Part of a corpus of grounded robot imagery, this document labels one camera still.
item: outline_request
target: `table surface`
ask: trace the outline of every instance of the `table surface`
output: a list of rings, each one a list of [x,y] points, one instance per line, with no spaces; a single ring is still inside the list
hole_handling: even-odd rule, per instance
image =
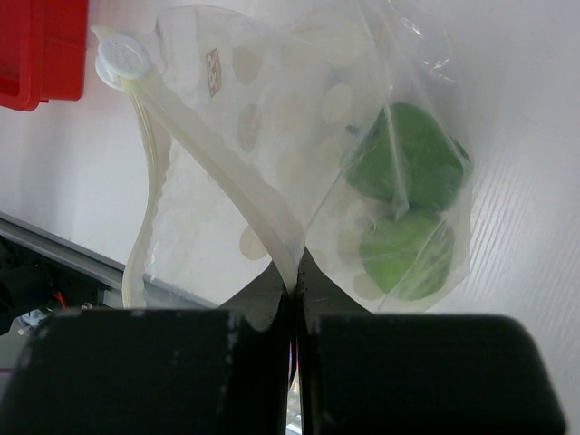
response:
[[[100,0],[90,24],[148,32],[187,0]],[[275,20],[310,3],[214,0]],[[580,3],[430,0],[446,25],[468,101],[478,167],[472,273],[434,312],[508,314],[536,337],[580,431]],[[93,69],[85,92],[32,113],[0,109],[0,212],[124,263],[137,235],[147,172],[125,95]]]

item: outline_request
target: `red container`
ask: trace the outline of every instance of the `red container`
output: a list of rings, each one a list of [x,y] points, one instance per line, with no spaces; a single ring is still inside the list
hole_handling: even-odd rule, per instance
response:
[[[82,95],[88,0],[0,0],[0,105]]]

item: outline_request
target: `transparent bag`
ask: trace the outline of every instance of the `transparent bag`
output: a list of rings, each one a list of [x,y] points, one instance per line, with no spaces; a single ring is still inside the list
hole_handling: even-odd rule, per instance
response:
[[[373,312],[420,311],[469,271],[469,173],[444,32],[412,2],[324,2],[273,27],[194,5],[151,34],[93,29],[133,101],[146,217],[126,306],[217,306],[308,247]]]

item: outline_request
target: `green fruit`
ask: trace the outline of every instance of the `green fruit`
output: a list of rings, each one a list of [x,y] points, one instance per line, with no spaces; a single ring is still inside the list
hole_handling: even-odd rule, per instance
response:
[[[394,137],[382,110],[351,160],[348,182],[363,195],[386,202],[401,198],[402,182],[412,206],[449,208],[469,175],[469,155],[417,106],[394,103],[391,118]]]
[[[362,234],[359,247],[367,274],[388,294],[406,301],[438,292],[450,272],[455,237],[437,214],[411,211],[383,218]]]

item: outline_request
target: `green object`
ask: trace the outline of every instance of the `green object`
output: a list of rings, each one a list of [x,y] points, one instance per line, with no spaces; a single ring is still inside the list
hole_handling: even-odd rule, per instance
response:
[[[469,155],[417,106],[394,103],[391,118],[394,137],[383,109],[351,160],[348,182],[370,198],[405,199],[406,188],[412,207],[449,208],[469,175]]]
[[[383,218],[362,234],[359,251],[372,280],[406,301],[438,292],[450,272],[455,237],[436,213],[410,211],[399,220]]]

